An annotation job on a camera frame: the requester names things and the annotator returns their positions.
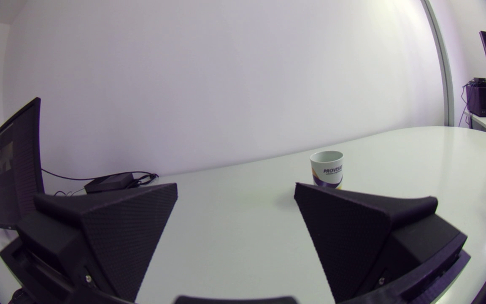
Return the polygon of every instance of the cable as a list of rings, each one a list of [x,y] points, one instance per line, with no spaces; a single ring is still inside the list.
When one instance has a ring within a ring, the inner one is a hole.
[[[461,115],[461,119],[459,119],[459,126],[458,127],[461,127],[461,122],[462,122],[462,116],[464,116],[464,112],[466,110],[468,105],[464,106],[464,110],[462,110],[462,115]]]
[[[75,179],[74,177],[66,177],[66,176],[62,176],[62,175],[57,175],[57,174],[52,173],[52,172],[50,172],[46,169],[41,169],[41,170],[50,174],[50,175],[54,175],[55,177],[59,177],[60,179],[70,179],[71,181],[90,181],[92,179],[98,179],[98,178],[101,178],[101,177],[114,175],[114,174],[109,174],[109,175],[102,175],[102,176],[98,176],[98,177],[91,177],[89,179]],[[150,173],[150,172],[146,172],[146,171],[128,171],[128,172],[121,172],[121,173],[117,173],[117,174],[127,174],[127,173],[144,173],[144,174],[147,174],[147,175],[156,175],[155,173]]]
[[[73,196],[73,195],[77,194],[78,192],[80,192],[80,191],[82,191],[82,190],[84,190],[84,189],[85,189],[85,188],[81,188],[81,189],[80,189],[80,190],[78,190],[78,191],[74,191],[73,193],[71,193],[71,196]]]
[[[465,85],[462,86],[461,99],[462,99],[462,101],[464,101],[464,103],[466,104],[466,106],[464,106],[464,110],[462,110],[461,118],[459,119],[459,125],[458,125],[459,128],[461,127],[462,117],[464,116],[464,112],[465,112],[465,110],[466,110],[466,108],[468,106],[468,103],[466,102],[466,100],[464,100],[464,97],[462,96],[462,95],[464,95],[464,89],[466,88],[467,85],[468,84],[465,84]]]
[[[462,118],[464,117],[464,112],[466,111],[466,108],[468,107],[468,102],[467,102],[466,100],[464,100],[464,97],[463,97],[463,95],[464,95],[464,89],[465,89],[466,87],[468,87],[468,86],[469,86],[470,88],[473,88],[475,84],[476,84],[476,83],[475,83],[474,81],[470,80],[470,81],[468,81],[468,82],[467,82],[465,85],[463,85],[463,86],[462,86],[461,99],[462,99],[462,101],[465,103],[465,106],[464,106],[464,109],[462,110],[462,114],[461,114],[461,118],[459,119],[459,125],[458,125],[458,127],[461,127],[461,122],[462,122]]]
[[[133,180],[129,185],[127,185],[127,187],[125,187],[125,189],[140,187],[141,185],[147,185],[147,184],[151,183],[157,177],[159,177],[159,176],[155,173],[143,175],[142,177]],[[142,180],[146,179],[146,178],[149,178],[149,180],[146,181],[146,182],[143,182]]]

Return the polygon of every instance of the printed logo on mug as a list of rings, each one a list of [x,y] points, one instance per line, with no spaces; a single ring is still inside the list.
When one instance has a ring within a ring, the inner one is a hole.
[[[312,177],[315,185],[342,188],[343,154],[338,151],[316,152],[310,156]]]

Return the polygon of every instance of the computer tower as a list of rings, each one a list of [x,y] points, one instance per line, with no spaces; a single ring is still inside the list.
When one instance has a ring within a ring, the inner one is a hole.
[[[468,110],[479,117],[486,117],[486,88],[467,86]]]

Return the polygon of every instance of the black speaker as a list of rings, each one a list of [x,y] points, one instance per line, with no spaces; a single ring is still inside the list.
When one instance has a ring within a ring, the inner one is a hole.
[[[295,200],[337,303],[400,278],[403,288],[381,296],[410,302],[451,268],[466,240],[434,214],[438,201],[430,196],[387,198],[298,183]]]
[[[486,88],[466,87],[468,110],[479,117],[486,117]]]

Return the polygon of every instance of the textured black surface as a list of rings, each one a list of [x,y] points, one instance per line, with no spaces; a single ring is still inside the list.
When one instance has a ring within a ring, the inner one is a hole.
[[[301,183],[295,200],[336,301],[354,296],[392,229],[437,206],[435,198],[386,198]]]
[[[134,301],[177,200],[176,184],[35,197],[40,212],[80,228],[116,296]]]

